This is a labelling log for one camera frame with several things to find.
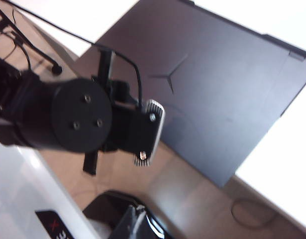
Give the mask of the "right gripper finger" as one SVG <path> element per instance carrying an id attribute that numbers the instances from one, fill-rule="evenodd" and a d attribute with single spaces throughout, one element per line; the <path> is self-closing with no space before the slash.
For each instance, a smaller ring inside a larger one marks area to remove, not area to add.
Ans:
<path id="1" fill-rule="evenodd" d="M 142 225 L 146 217 L 143 205 L 130 205 L 117 227 L 112 232 L 113 239 L 143 239 Z"/>

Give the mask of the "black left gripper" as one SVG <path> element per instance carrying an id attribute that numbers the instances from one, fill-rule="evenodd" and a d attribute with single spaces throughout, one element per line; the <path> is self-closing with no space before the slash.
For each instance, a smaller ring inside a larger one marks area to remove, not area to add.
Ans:
<path id="1" fill-rule="evenodd" d="M 118 149 L 133 153 L 135 165 L 148 166 L 154 151 L 154 101 L 143 110 L 142 99 L 131 96 L 127 82 L 110 79 L 115 52 L 100 53 L 98 75 L 85 83 L 82 95 L 84 142 L 91 147 L 85 152 L 83 171 L 95 175 L 98 152 Z"/>

